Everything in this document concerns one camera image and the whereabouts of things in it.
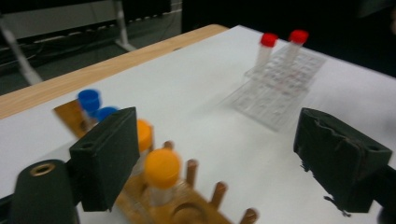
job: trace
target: blue bottle cap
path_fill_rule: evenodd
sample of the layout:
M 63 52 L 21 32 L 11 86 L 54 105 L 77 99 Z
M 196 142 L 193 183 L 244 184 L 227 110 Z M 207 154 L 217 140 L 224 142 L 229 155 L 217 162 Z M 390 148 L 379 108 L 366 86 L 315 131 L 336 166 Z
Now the blue bottle cap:
M 89 114 L 94 113 L 101 106 L 99 91 L 85 90 L 78 93 L 78 101 L 81 107 Z
M 118 111 L 118 109 L 114 106 L 103 107 L 96 112 L 96 119 L 100 122 L 116 111 Z

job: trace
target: test tube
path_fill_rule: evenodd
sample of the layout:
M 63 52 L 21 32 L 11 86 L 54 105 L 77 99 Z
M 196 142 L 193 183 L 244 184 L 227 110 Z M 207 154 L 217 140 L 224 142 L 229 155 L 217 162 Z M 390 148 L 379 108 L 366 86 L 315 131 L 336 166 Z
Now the test tube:
M 143 174 L 151 206 L 165 205 L 173 199 L 180 168 L 179 156 L 169 148 L 156 149 L 147 155 Z
M 270 60 L 271 53 L 277 41 L 277 35 L 272 33 L 264 33 L 260 41 L 260 48 L 256 59 L 255 72 L 263 73 L 265 65 Z
M 100 93 L 97 90 L 84 90 L 78 93 L 78 102 L 84 120 L 85 130 L 89 131 L 96 124 L 96 111 L 101 106 Z
M 294 30 L 290 33 L 289 44 L 283 61 L 285 68 L 290 68 L 299 54 L 299 50 L 306 42 L 309 33 L 304 30 Z
M 132 170 L 131 176 L 141 175 L 143 173 L 146 157 L 153 147 L 151 124 L 144 119 L 137 120 L 137 139 L 139 142 L 140 157 Z

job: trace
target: white table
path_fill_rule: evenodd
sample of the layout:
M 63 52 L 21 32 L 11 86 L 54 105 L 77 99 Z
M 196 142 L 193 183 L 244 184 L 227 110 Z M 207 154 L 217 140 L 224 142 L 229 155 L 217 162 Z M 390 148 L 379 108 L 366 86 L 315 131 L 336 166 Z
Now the white table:
M 292 150 L 298 113 L 273 132 L 227 106 L 224 99 L 254 65 L 261 33 L 237 26 L 229 31 L 125 70 L 87 86 L 104 105 L 136 106 L 139 118 L 155 126 L 157 146 L 176 143 L 183 161 L 200 162 L 196 189 L 206 198 L 223 180 L 229 190 L 220 208 L 233 222 L 254 207 L 258 223 L 373 224 L 380 209 L 343 217 L 323 196 L 321 185 L 300 167 Z M 279 41 L 276 49 L 285 45 Z M 336 116 L 390 149 L 396 148 L 396 80 L 326 55 L 301 106 Z M 0 120 L 0 197 L 13 192 L 16 176 L 43 158 L 69 159 L 76 138 L 52 109 L 78 91 Z M 396 167 L 392 158 L 390 165 Z M 82 223 L 125 223 L 113 214 L 83 213 Z

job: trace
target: red cap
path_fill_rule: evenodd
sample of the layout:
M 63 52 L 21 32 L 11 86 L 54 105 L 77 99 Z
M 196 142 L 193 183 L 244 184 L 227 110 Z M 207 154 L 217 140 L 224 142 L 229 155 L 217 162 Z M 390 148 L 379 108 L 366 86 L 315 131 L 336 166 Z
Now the red cap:
M 309 33 L 304 30 L 294 30 L 290 33 L 289 41 L 292 41 L 296 44 L 303 44 L 305 43 L 306 39 L 308 38 Z
M 271 33 L 265 33 L 262 35 L 262 41 L 260 43 L 268 48 L 273 48 L 277 41 L 277 35 Z

